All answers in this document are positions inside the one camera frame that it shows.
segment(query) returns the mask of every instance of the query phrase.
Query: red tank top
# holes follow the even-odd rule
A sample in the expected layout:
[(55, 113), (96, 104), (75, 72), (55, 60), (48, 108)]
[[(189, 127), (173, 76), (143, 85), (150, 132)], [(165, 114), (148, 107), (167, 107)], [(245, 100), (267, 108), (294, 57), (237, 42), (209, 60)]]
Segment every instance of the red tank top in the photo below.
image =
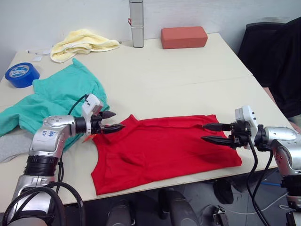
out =
[(96, 194), (117, 192), (152, 181), (240, 166), (236, 150), (213, 145), (201, 136), (217, 135), (202, 128), (218, 123), (215, 115), (181, 116), (138, 121), (125, 119), (121, 131), (97, 135), (98, 162), (92, 172)]

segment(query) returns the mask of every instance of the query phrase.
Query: teal shirt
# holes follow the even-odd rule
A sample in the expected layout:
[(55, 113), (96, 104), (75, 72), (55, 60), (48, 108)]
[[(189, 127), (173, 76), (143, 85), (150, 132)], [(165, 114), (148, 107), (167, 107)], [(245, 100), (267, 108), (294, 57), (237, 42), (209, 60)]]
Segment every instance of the teal shirt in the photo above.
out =
[[(93, 93), (108, 110), (107, 97), (97, 78), (77, 59), (73, 64), (47, 79), (34, 80), (34, 94), (20, 100), (14, 106), (0, 113), (0, 136), (16, 126), (35, 133), (42, 126), (44, 118), (51, 115), (66, 115), (74, 103), (84, 94)], [(81, 115), (81, 103), (73, 109), (73, 116)], [(65, 149), (77, 141), (82, 134), (66, 140)]]

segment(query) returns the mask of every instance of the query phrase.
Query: white table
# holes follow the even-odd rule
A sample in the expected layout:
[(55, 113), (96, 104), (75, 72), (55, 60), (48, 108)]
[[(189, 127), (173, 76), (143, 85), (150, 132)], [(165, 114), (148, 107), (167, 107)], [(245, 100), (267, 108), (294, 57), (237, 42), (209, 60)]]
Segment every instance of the white table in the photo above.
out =
[[(30, 61), (32, 58), (33, 55), (19, 52), (12, 65)], [(220, 122), (229, 123), (235, 119), (235, 109), (250, 105), (256, 113), (258, 123), (290, 127), (287, 119), (256, 79), (216, 33), (208, 35), (204, 48), (162, 50), (159, 40), (146, 40), (144, 48), (132, 48), (126, 42), (113, 51), (76, 55), (76, 58), (103, 84), (111, 110), (117, 113), (115, 117), (106, 120), (106, 124), (118, 123), (129, 114), (134, 114), (140, 120), (216, 114)], [(56, 64), (48, 57), (34, 63), (41, 72), (42, 79), (69, 64), (71, 61)], [(3, 79), (0, 83), (0, 111), (32, 93), (32, 87), (16, 89)], [(77, 189), (85, 201), (247, 173), (253, 166), (252, 153), (239, 148), (238, 154), (242, 159), (240, 167), (156, 181), (121, 192), (96, 196), (90, 174), (97, 163), (97, 150), (92, 141), (82, 144), (82, 139), (84, 138), (64, 154), (64, 182)], [(257, 154), (258, 170), (262, 170), (269, 154)], [(0, 193), (0, 212), (11, 201), (26, 159), (27, 155), (22, 155), (8, 163), (0, 163), (0, 179), (4, 185)], [(60, 196), (64, 204), (75, 201), (63, 189), (60, 190)]]

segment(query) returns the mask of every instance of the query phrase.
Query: floor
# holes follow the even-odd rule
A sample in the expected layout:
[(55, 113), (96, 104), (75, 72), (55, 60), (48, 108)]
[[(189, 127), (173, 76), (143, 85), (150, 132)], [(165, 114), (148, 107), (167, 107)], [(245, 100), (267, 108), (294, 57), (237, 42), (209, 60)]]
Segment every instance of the floor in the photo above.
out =
[[(280, 183), (281, 177), (279, 172), (272, 173), (266, 181), (273, 183)], [(251, 199), (247, 192), (237, 192), (234, 188), (234, 202), (231, 205), (223, 205), (216, 199), (213, 189), (213, 183), (199, 182), (180, 186), (172, 187), (174, 190), (181, 192), (191, 204), (192, 208), (197, 214), (200, 223), (202, 219), (202, 210), (208, 205), (220, 205), (226, 209), (226, 214), (229, 220), (230, 226), (262, 226), (263, 224), (259, 220), (256, 214), (241, 215), (232, 213), (231, 211), (241, 213), (252, 213), (254, 212)], [(260, 208), (267, 207), (270, 203), (276, 200), (278, 197), (285, 194), (286, 190), (279, 186), (261, 185), (258, 194), (256, 196), (257, 203)], [(108, 217), (108, 212), (111, 206), (121, 199), (127, 199), (131, 201), (136, 209), (136, 225), (137, 226), (171, 226), (170, 219), (161, 220), (158, 217), (158, 189), (149, 190), (145, 192), (139, 192), (128, 195), (121, 195), (106, 199), (100, 199), (95, 201), (85, 202), (86, 215), (87, 215), (87, 226), (104, 226)], [(279, 205), (287, 205), (286, 198), (282, 198), (271, 207), (269, 207), (263, 213), (268, 219), (270, 225), (273, 226), (285, 226), (286, 218), (285, 213), (288, 210), (279, 208)], [(74, 205), (66, 206), (66, 215), (68, 219), (68, 225), (77, 226), (78, 223), (78, 212)]]

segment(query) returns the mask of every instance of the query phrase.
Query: blue tape roll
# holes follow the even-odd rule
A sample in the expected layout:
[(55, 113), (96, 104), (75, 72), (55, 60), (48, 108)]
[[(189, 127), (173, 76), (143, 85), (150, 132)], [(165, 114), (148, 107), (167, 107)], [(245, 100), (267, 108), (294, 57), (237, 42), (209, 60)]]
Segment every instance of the blue tape roll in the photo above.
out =
[(5, 78), (17, 88), (32, 85), (34, 79), (39, 79), (40, 74), (31, 63), (20, 63), (12, 66), (5, 73)]

